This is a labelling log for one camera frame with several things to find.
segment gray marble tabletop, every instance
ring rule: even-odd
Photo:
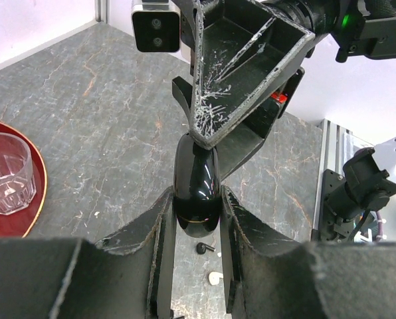
[[[97,24],[0,71],[0,121],[28,136],[49,175],[45,206],[31,237],[96,241],[145,211],[173,182],[187,120],[171,79],[191,80],[168,54],[139,53],[133,38]],[[289,114],[265,146],[226,180],[245,207],[281,233],[305,241],[316,196],[322,132]],[[229,318],[218,231],[204,242],[178,229],[172,308],[187,319]]]

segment white backdrop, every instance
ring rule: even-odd
[[[94,19],[94,0],[0,0],[0,64]]]
[[[132,0],[109,0],[109,24],[130,35],[131,6]],[[288,112],[314,124],[327,118],[372,144],[396,136],[396,60],[359,56],[340,64],[337,50],[328,37],[304,61],[306,75]]]

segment green led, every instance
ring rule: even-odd
[[[344,29],[344,28],[347,26],[347,24],[349,23],[349,18],[350,18],[350,15],[346,15],[346,16],[344,17],[343,23],[342,23],[342,28],[343,28],[343,29]]]

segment red tray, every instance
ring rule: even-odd
[[[45,162],[35,145],[16,129],[0,123],[0,133],[8,133],[22,138],[29,145],[31,157],[33,158],[33,175],[36,182],[37,192],[30,205],[12,215],[0,215],[0,237],[28,235],[34,223],[40,215],[43,203],[45,202],[47,190],[47,173]]]

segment silver camera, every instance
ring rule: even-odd
[[[139,51],[177,52],[180,49],[180,10],[171,1],[134,1],[132,23]]]

